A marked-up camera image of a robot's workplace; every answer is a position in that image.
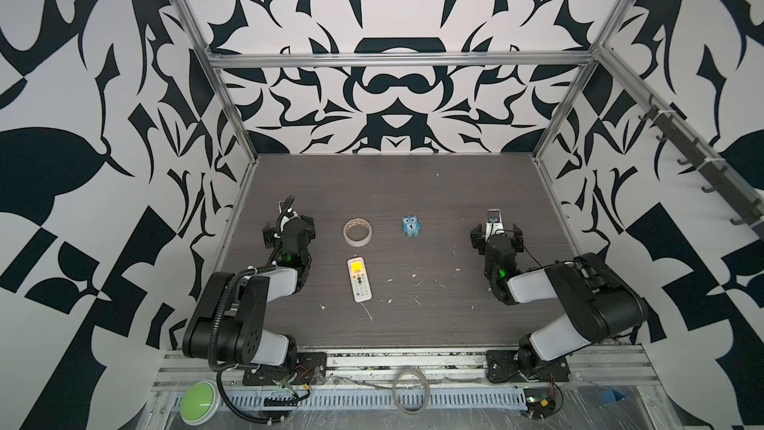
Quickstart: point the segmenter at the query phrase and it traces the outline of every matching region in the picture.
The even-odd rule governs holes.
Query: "remote control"
[[[350,272],[350,283],[353,286],[353,299],[356,302],[371,299],[371,287],[369,287],[369,278],[366,275],[364,258],[354,257],[348,260],[348,272]]]

